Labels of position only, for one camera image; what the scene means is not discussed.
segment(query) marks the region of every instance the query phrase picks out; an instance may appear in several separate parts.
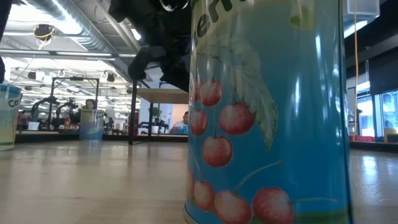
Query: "person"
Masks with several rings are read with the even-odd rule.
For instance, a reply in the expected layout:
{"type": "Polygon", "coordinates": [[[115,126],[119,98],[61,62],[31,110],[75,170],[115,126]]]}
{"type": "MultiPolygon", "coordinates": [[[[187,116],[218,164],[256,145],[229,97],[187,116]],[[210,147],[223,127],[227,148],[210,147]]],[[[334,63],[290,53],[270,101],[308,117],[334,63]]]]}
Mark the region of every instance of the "person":
{"type": "Polygon", "coordinates": [[[96,101],[93,99],[87,99],[86,106],[84,106],[83,109],[97,109],[96,101]]]}
{"type": "MultiPolygon", "coordinates": [[[[93,99],[87,99],[86,105],[83,106],[82,109],[91,109],[91,110],[97,109],[97,102],[93,99]]],[[[69,117],[73,123],[79,123],[80,115],[81,115],[81,109],[76,114],[70,113],[69,117]]]]}
{"type": "Polygon", "coordinates": [[[188,111],[185,112],[182,117],[182,121],[173,125],[173,128],[170,130],[170,134],[188,134],[188,111]]]}

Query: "ventilation duct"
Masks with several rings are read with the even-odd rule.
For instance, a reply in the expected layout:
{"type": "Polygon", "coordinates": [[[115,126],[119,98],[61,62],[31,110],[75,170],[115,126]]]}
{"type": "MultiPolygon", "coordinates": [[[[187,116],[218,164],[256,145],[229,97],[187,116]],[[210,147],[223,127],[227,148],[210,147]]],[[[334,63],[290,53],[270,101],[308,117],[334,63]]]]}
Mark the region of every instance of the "ventilation duct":
{"type": "MultiPolygon", "coordinates": [[[[57,26],[65,26],[64,30],[70,30],[69,34],[80,34],[82,38],[73,40],[87,49],[89,52],[113,53],[116,50],[102,36],[91,21],[80,11],[71,0],[24,0],[44,14],[52,16],[58,21],[57,26]]],[[[118,70],[121,76],[127,81],[132,82],[127,74],[127,65],[120,59],[106,62],[118,70]]]]}

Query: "cable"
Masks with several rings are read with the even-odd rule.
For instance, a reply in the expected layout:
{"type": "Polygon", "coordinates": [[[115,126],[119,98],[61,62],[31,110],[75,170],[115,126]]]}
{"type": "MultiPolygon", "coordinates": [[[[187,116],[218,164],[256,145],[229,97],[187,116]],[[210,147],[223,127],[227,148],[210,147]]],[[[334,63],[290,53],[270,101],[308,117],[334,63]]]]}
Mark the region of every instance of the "cable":
{"type": "Polygon", "coordinates": [[[51,36],[54,33],[54,31],[55,31],[55,27],[51,30],[51,32],[49,34],[45,34],[45,35],[42,35],[42,36],[39,36],[39,35],[35,34],[35,37],[39,38],[39,39],[40,38],[45,38],[47,40],[47,37],[51,36]]]}
{"type": "Polygon", "coordinates": [[[104,21],[106,20],[106,17],[99,21],[96,14],[97,14],[97,6],[94,7],[93,17],[97,23],[99,23],[99,24],[104,23],[104,21]]]}
{"type": "Polygon", "coordinates": [[[353,141],[355,141],[355,135],[357,132],[357,110],[358,110],[358,99],[357,99],[357,88],[358,88],[358,75],[359,75],[359,66],[358,66],[358,34],[356,30],[356,1],[354,0],[354,47],[355,47],[355,111],[354,111],[354,138],[353,141]]]}
{"type": "MultiPolygon", "coordinates": [[[[39,46],[38,50],[42,50],[42,48],[44,47],[44,44],[42,43],[42,45],[39,46]]],[[[35,59],[36,55],[33,55],[32,59],[30,60],[30,62],[26,65],[26,67],[24,68],[24,70],[18,75],[18,77],[11,83],[11,85],[13,85],[16,81],[18,81],[19,77],[21,77],[21,75],[27,70],[27,68],[29,68],[29,65],[33,62],[33,59],[35,59]]]]}

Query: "wooden floor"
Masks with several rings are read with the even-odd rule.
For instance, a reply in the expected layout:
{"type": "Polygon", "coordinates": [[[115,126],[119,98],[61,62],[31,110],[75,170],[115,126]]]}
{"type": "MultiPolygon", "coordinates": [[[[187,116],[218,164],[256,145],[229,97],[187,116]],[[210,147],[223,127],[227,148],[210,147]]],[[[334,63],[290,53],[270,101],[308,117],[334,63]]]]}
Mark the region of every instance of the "wooden floor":
{"type": "MultiPolygon", "coordinates": [[[[0,152],[0,223],[185,223],[186,156],[186,143],[18,145],[0,152]]],[[[398,223],[398,154],[352,151],[351,176],[356,223],[398,223]]]]}

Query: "man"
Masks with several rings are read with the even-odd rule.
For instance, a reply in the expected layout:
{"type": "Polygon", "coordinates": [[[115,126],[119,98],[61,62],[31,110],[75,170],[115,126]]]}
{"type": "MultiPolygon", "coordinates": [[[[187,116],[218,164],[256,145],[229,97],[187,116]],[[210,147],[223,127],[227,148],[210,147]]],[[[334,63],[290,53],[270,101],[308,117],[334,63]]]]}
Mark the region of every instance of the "man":
{"type": "Polygon", "coordinates": [[[185,112],[182,117],[182,121],[173,125],[173,128],[170,130],[170,134],[188,134],[188,111],[185,112]]]}

